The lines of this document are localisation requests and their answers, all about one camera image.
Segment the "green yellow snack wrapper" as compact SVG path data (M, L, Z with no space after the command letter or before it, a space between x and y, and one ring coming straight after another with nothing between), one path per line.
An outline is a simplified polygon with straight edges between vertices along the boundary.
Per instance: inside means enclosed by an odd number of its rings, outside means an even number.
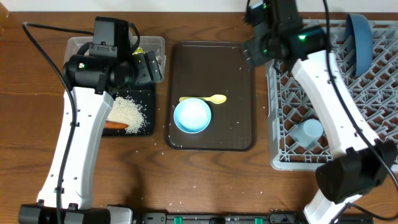
M142 47L138 47L132 54L137 55L137 54L144 54L145 51L142 49Z

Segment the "light blue bowl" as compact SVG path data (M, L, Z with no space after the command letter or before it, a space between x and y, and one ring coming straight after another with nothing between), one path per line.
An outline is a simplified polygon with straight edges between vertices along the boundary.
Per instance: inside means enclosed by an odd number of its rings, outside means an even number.
M211 121L210 106L198 98L181 101L174 110L174 123L187 134L197 134L205 130Z

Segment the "yellow plastic spoon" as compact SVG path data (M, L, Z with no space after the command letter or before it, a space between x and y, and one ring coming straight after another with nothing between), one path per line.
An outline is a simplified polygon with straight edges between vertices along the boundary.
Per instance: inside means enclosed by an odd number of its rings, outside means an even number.
M214 103L216 105L222 104L227 100L227 97L225 95L212 95L212 96L183 96L179 98L179 102L182 102L184 100L190 99L190 98L197 98L203 101L209 101L211 103Z

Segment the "dark blue plate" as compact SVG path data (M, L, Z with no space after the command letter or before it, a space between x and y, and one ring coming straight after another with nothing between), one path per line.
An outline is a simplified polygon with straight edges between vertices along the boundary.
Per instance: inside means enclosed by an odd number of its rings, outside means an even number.
M353 76L360 77L366 73L373 61L373 36L369 21L362 14L350 13L346 18L345 37L352 36L353 43L348 50L355 50L353 59L349 59L349 65L356 65Z

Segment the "light blue plastic cup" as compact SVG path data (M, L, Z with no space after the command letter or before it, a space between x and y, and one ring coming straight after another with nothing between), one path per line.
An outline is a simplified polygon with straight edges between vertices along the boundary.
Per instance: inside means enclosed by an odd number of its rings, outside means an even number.
M308 147L323 135L324 129L319 120L308 119L298 124L292 133L293 140L301 147Z

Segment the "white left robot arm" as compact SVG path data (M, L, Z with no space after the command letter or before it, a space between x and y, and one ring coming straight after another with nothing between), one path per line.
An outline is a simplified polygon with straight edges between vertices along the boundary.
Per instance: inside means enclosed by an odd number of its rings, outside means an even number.
M19 223L137 223L124 205L93 207L98 149L117 92L162 78L153 52L140 54L139 32L131 22L97 17L93 40L83 44L62 69L63 120L52 165L34 204L20 207Z

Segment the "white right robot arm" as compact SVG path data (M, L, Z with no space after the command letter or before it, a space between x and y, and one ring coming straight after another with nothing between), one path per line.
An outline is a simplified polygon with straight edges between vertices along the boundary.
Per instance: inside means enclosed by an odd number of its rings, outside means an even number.
M305 90L325 132L333 160L316 169L318 192L301 223L334 223L361 196L393 177L394 142L384 142L364 120L337 68L330 28L307 27L295 1L247 5L254 36L243 44L248 64L280 60Z

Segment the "clear plastic waste bin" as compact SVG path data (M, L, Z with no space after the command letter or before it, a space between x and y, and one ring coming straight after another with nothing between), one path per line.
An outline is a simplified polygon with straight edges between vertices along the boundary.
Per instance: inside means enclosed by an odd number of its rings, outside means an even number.
M92 36L70 38L67 42L63 63L69 61L70 57L76 54L83 44L92 41ZM165 55L165 40L160 36L142 36L140 47L145 52L153 51L155 53L160 72L162 74L161 80L156 81L156 83L162 83L165 79L165 68L167 61L167 57Z

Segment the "black waste tray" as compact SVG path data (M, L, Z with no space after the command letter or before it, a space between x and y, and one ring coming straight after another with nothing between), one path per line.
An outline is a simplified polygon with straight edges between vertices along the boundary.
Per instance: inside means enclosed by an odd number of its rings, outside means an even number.
M147 124L137 134L127 134L124 129L103 129L102 136L148 136L153 133L155 126L155 90L154 85L144 85L138 89L124 90L116 93L115 99L121 96L125 99L132 98L144 107Z

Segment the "grey dishwasher rack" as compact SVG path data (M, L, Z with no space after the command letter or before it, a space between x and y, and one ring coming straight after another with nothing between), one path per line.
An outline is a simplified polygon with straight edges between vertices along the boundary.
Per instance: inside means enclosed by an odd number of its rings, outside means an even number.
M373 60L369 70L354 75L355 51L345 36L345 21L331 22L331 43L338 68L362 116L383 141L397 141L397 22L369 21L373 36ZM312 104L299 83L283 69L282 62L268 63L270 164L275 170L315 170L330 162L325 136L309 147L299 146L292 133L302 121L317 118Z

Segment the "white rice pile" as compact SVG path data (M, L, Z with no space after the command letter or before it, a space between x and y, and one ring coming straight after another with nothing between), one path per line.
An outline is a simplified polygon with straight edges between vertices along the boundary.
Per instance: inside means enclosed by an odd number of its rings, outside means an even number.
M127 134L137 134L147 124L143 111L144 107L132 98L125 99L118 96L113 103L107 121L125 124L127 127L124 130Z

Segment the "brown serving tray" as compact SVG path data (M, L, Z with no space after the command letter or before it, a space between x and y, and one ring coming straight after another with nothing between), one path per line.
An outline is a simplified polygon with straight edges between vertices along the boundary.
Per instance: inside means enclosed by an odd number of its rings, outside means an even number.
M165 141L174 149L248 151L256 142L255 75L238 42L182 41L174 46L169 71ZM174 122L183 96L224 95L210 103L211 121L187 134Z

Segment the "orange carrot piece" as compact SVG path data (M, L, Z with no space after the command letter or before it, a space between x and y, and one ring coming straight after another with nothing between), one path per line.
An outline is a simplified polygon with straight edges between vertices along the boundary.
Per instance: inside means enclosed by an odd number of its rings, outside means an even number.
M126 129L128 127L127 124L118 123L114 121L106 121L104 128L105 129Z

